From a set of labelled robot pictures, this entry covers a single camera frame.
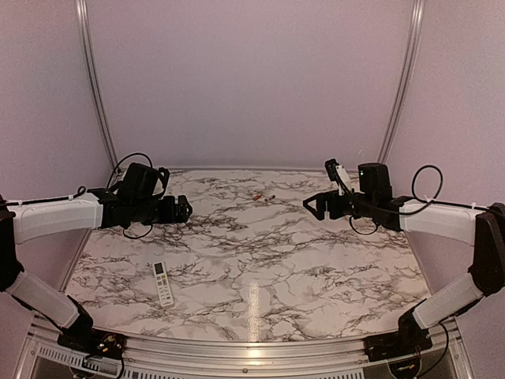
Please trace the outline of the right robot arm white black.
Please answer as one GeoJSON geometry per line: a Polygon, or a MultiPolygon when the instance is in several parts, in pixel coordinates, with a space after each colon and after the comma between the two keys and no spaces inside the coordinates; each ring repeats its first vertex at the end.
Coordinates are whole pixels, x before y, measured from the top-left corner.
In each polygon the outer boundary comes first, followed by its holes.
{"type": "Polygon", "coordinates": [[[436,197],[421,199],[415,193],[394,197],[389,171],[383,163],[359,165],[358,190],[347,185],[347,173],[335,160],[326,161],[325,168],[337,188],[302,202],[316,219],[367,218],[375,227],[437,235],[473,247],[473,261],[466,273],[399,318],[398,331],[391,336],[391,347],[396,352],[410,352],[421,342],[421,332],[503,289],[502,203],[477,207],[438,201],[436,197]]]}

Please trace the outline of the white remote control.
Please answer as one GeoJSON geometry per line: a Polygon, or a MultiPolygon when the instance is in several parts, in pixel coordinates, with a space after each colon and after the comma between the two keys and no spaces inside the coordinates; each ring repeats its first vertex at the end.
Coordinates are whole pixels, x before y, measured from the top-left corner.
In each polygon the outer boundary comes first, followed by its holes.
{"type": "Polygon", "coordinates": [[[173,306],[174,297],[170,288],[169,276],[165,264],[161,261],[155,262],[153,264],[153,274],[160,305],[163,307],[173,306]]]}

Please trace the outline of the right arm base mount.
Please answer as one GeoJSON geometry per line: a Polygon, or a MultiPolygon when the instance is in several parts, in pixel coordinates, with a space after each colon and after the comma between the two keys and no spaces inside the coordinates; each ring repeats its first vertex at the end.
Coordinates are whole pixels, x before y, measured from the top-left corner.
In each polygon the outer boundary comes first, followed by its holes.
{"type": "Polygon", "coordinates": [[[364,339],[365,353],[370,362],[399,358],[432,348],[427,329],[418,326],[400,326],[396,332],[388,332],[364,339]]]}

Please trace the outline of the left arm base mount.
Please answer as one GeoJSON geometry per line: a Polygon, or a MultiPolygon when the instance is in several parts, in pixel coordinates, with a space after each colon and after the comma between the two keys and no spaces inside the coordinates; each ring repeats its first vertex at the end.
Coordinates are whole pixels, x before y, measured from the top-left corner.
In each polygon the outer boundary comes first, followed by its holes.
{"type": "Polygon", "coordinates": [[[91,357],[104,357],[120,360],[125,347],[126,336],[92,328],[82,336],[61,333],[58,345],[80,351],[91,357]]]}

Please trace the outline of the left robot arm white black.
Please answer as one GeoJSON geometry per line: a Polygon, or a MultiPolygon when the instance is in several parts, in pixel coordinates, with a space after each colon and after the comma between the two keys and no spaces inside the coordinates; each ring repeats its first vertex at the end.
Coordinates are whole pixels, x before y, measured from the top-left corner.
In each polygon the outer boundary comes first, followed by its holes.
{"type": "Polygon", "coordinates": [[[17,246],[74,230],[129,228],[185,223],[193,213],[187,197],[169,196],[170,172],[131,163],[122,179],[107,188],[79,188],[66,197],[1,202],[1,290],[22,306],[41,313],[82,351],[99,346],[92,317],[74,299],[26,272],[17,246]]]}

